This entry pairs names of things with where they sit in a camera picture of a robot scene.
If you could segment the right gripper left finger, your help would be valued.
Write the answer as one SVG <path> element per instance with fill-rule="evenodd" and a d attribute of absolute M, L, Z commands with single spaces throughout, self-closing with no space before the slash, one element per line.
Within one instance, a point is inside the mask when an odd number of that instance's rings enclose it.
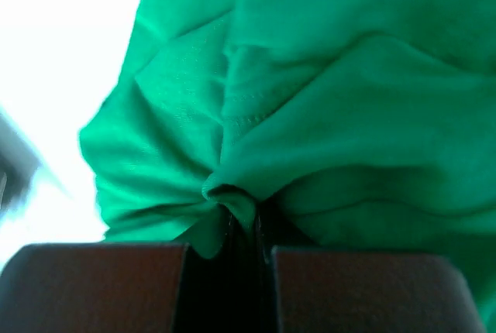
<path fill-rule="evenodd" d="M 27 245 L 1 274 L 1 330 L 171 332 L 184 245 Z"/>

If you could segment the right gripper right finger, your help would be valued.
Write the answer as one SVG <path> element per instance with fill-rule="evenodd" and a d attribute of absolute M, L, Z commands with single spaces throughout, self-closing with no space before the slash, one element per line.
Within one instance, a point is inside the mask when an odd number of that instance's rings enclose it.
<path fill-rule="evenodd" d="M 461 273 L 439 256 L 275 249 L 280 332 L 484 332 Z"/>

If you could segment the green t shirt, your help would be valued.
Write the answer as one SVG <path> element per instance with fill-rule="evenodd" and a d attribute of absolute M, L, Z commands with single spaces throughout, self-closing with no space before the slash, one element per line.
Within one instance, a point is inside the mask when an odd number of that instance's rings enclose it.
<path fill-rule="evenodd" d="M 320 245 L 449 257 L 495 330 L 495 0 L 140 0 L 79 140 L 107 241 L 212 257 L 273 201 Z"/>

